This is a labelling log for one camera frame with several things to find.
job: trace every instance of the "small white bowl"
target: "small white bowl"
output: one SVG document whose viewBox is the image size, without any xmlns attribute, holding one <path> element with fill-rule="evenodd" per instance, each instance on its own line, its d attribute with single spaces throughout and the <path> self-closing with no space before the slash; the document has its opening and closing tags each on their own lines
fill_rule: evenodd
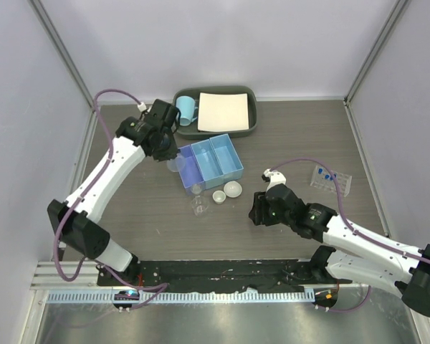
<svg viewBox="0 0 430 344">
<path fill-rule="evenodd" d="M 235 199 L 236 197 L 239 197 L 240 194 L 242 193 L 242 186 L 236 181 L 230 181 L 226 183 L 223 190 L 228 197 Z"/>
<path fill-rule="evenodd" d="M 214 192 L 212 198 L 216 204 L 222 204 L 226 199 L 226 194 L 223 191 L 218 190 Z"/>
</svg>

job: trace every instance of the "white connector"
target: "white connector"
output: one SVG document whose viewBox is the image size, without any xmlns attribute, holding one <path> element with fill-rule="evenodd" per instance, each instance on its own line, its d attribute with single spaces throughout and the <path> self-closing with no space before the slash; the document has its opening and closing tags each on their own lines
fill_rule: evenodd
<svg viewBox="0 0 430 344">
<path fill-rule="evenodd" d="M 146 110 L 146 104 L 144 102 L 141 102 L 140 104 L 137 104 L 137 109 L 142 113 Z"/>
</svg>

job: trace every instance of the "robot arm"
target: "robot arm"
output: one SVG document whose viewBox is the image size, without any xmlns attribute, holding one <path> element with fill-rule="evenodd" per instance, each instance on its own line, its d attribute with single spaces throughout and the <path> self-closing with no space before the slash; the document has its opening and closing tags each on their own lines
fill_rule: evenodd
<svg viewBox="0 0 430 344">
<path fill-rule="evenodd" d="M 250 219 L 256 225 L 285 224 L 303 238 L 330 245 L 319 247 L 310 261 L 315 277 L 333 278 L 335 282 L 353 280 L 381 288 L 430 317 L 430 265 L 408 256 L 430 259 L 430 244 L 422 250 L 350 221 L 355 229 L 351 231 L 333 209 L 322 204 L 305 204 L 286 187 L 286 179 L 280 172 L 266 170 L 262 178 L 269 185 L 266 192 L 255 193 Z"/>
<path fill-rule="evenodd" d="M 69 221 L 62 229 L 60 241 L 74 248 L 89 259 L 95 259 L 117 272 L 125 280 L 134 283 L 139 270 L 138 258 L 123 249 L 110 234 L 97 225 L 108 202 L 125 177 L 143 161 L 146 156 L 165 161 L 175 158 L 178 149 L 171 128 L 179 111 L 176 107 L 156 100 L 149 111 L 140 119 L 124 120 L 113 138 L 113 155 L 108 153 L 94 168 L 85 182 L 61 203 L 53 200 L 48 206 L 49 219 L 56 232 L 62 217 L 78 199 Z M 110 160 L 105 172 L 97 179 L 99 171 Z M 81 197 L 86 187 L 96 179 L 95 185 Z"/>
</svg>

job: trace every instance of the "blue object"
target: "blue object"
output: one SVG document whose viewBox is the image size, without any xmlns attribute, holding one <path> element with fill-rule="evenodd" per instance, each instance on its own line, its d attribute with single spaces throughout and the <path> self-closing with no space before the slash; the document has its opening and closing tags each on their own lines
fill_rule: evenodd
<svg viewBox="0 0 430 344">
<path fill-rule="evenodd" d="M 221 172 L 223 172 L 223 183 L 240 179 L 244 173 L 244 167 L 229 135 L 219 135 L 209 140 L 215 150 L 216 158 L 220 162 Z"/>
<path fill-rule="evenodd" d="M 222 185 L 224 181 L 223 172 L 210 140 L 193 143 L 191 149 L 206 183 L 206 189 Z"/>
<path fill-rule="evenodd" d="M 179 171 L 183 187 L 187 194 L 191 194 L 191 187 L 194 184 L 200 184 L 205 189 L 204 179 L 196 162 L 191 146 L 186 145 L 180 148 L 180 154 L 185 158 L 185 165 Z"/>
<path fill-rule="evenodd" d="M 176 107 L 180 110 L 180 125 L 183 127 L 192 124 L 197 119 L 197 116 L 194 117 L 196 101 L 193 98 L 187 95 L 178 97 Z"/>
</svg>

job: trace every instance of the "purple container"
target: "purple container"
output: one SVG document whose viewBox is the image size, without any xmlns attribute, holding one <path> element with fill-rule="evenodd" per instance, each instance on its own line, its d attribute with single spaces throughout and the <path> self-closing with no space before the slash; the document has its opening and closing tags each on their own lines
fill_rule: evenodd
<svg viewBox="0 0 430 344">
<path fill-rule="evenodd" d="M 202 178 L 201 171 L 199 170 L 198 163 L 196 162 L 191 146 L 185 145 L 184 147 L 181 147 L 180 154 L 185 158 L 185 165 L 179 173 L 186 193 L 191 194 L 191 187 L 194 184 L 199 184 L 202 189 L 205 190 L 206 186 L 204 179 Z"/>
</svg>

